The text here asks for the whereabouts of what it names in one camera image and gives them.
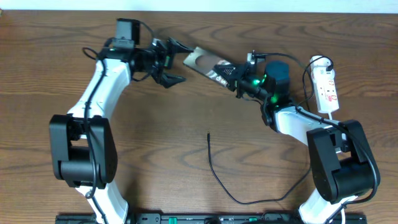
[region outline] white wall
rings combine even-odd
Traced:
[[[0,0],[2,9],[398,13],[398,0]]]

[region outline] power strip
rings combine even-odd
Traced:
[[[321,55],[311,58],[313,62]],[[327,66],[331,65],[331,61],[327,58],[321,58],[311,64],[311,78],[314,84],[315,96],[317,98],[318,112],[329,114],[338,110],[338,99],[335,86],[335,70],[327,71]]]

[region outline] wood grain surface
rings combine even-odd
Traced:
[[[95,64],[81,48],[100,50],[118,17],[143,20],[160,38],[234,62],[253,49],[303,62],[331,57],[340,100],[334,118],[362,123],[382,175],[376,197],[348,211],[364,212],[369,223],[398,223],[398,16],[99,11],[5,11],[0,18],[0,223],[53,223],[59,213],[91,212],[53,175],[48,124],[91,80]],[[145,31],[142,38],[148,43]],[[308,149],[266,127],[256,103],[184,67],[185,57],[172,70],[185,83],[166,90],[148,79],[119,99],[111,126],[124,197],[165,213],[298,208],[314,189],[311,177],[279,203],[238,205],[223,192],[208,167],[208,131],[215,170],[242,201],[283,195],[308,168]],[[290,64],[292,95],[301,100],[300,67],[273,59]]]

